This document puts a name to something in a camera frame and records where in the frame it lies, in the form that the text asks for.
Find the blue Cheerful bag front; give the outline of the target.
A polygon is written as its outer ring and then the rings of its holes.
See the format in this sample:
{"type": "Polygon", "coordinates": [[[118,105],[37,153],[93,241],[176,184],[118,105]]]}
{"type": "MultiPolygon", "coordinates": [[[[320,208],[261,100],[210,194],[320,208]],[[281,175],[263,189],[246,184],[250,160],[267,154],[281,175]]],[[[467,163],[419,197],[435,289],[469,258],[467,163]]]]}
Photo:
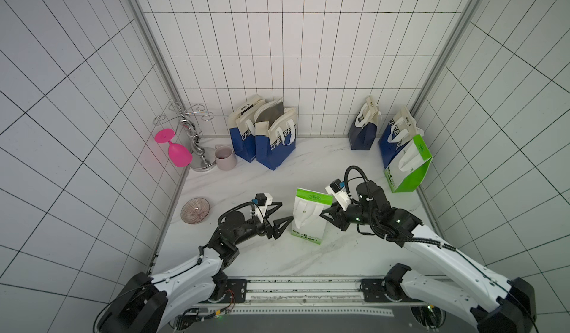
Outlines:
{"type": "Polygon", "coordinates": [[[265,103],[262,97],[253,95],[229,115],[229,135],[234,152],[247,162],[256,158],[254,118],[256,111],[265,103]]]}

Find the blue cheerful bag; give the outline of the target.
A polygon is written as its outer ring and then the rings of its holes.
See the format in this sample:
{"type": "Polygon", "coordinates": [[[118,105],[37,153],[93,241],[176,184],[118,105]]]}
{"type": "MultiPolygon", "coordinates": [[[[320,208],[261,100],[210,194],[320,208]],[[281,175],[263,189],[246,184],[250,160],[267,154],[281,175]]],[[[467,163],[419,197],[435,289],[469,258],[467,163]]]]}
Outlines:
{"type": "Polygon", "coordinates": [[[274,171],[295,150],[297,110],[278,99],[262,105],[254,120],[256,159],[274,171]]]}
{"type": "Polygon", "coordinates": [[[256,111],[265,103],[262,97],[253,95],[229,115],[229,135],[234,152],[247,162],[256,158],[254,118],[256,111]]]}

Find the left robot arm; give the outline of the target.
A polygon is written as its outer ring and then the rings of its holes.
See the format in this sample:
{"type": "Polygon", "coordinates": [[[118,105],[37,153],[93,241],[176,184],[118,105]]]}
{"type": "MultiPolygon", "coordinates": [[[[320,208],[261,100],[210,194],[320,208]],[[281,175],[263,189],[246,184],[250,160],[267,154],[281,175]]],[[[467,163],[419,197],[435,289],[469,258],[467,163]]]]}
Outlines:
{"type": "Polygon", "coordinates": [[[270,222],[282,205],[260,194],[221,214],[197,256],[158,275],[134,275],[96,316],[93,332],[158,332],[185,310],[222,300],[229,293],[224,271],[239,255],[239,244],[254,237],[278,239],[293,222],[292,216],[270,222]]]}

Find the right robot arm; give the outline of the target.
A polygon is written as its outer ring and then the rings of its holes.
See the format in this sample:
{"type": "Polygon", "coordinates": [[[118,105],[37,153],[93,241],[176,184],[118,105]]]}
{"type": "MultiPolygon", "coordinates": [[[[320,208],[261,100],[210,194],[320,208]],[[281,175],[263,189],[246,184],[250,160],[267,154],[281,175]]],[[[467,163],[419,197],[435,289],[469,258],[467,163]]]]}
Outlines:
{"type": "Polygon", "coordinates": [[[402,263],[384,276],[378,292],[394,303],[418,300],[435,305],[472,325],[478,332],[531,332],[537,313],[533,286],[473,261],[442,239],[420,218],[394,208],[384,190],[372,181],[357,186],[352,199],[341,180],[326,187],[333,196],[321,218],[341,231],[351,224],[369,226],[373,235],[436,266],[451,284],[431,279],[402,263]]]}

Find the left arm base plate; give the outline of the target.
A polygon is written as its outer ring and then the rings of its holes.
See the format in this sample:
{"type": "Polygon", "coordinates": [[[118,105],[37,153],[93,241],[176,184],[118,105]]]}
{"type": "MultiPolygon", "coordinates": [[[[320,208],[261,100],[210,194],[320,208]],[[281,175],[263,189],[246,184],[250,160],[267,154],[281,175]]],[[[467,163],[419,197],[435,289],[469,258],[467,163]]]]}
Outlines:
{"type": "Polygon", "coordinates": [[[248,280],[228,279],[215,284],[209,303],[244,303],[246,301],[248,280]]]}

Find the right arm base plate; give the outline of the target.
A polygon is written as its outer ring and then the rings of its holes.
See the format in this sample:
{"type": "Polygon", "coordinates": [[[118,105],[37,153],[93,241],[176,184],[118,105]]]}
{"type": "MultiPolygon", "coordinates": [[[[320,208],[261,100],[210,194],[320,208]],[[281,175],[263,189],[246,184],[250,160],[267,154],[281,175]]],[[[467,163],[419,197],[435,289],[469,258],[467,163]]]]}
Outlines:
{"type": "Polygon", "coordinates": [[[366,303],[419,303],[408,297],[398,283],[385,283],[383,278],[362,279],[359,289],[366,303]]]}

